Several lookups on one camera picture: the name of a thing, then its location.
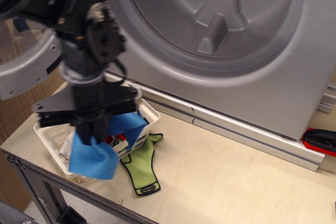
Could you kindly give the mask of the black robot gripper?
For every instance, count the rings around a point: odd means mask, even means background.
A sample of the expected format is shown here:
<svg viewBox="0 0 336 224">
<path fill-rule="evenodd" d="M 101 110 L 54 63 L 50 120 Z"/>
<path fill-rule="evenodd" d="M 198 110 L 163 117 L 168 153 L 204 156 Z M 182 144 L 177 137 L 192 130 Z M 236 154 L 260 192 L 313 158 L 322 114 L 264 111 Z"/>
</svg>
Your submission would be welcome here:
<svg viewBox="0 0 336 224">
<path fill-rule="evenodd" d="M 41 127 L 76 123 L 76 132 L 84 145 L 104 142 L 113 115 L 137 109 L 138 90 L 102 81 L 92 86 L 68 84 L 61 91 L 33 105 Z"/>
</svg>

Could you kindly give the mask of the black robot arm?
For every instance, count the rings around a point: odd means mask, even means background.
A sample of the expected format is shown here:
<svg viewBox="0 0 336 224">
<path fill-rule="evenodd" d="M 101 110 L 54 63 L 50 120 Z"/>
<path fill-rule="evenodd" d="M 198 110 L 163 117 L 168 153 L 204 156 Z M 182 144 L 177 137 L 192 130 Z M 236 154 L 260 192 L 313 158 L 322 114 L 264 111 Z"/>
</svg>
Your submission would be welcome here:
<svg viewBox="0 0 336 224">
<path fill-rule="evenodd" d="M 59 70 L 68 85 L 34 105 L 40 126 L 69 123 L 85 145 L 103 142 L 112 116 L 137 109 L 136 89 L 104 77 L 125 50 L 107 0 L 1 0 L 1 19 L 15 16 L 54 29 L 62 44 Z"/>
</svg>

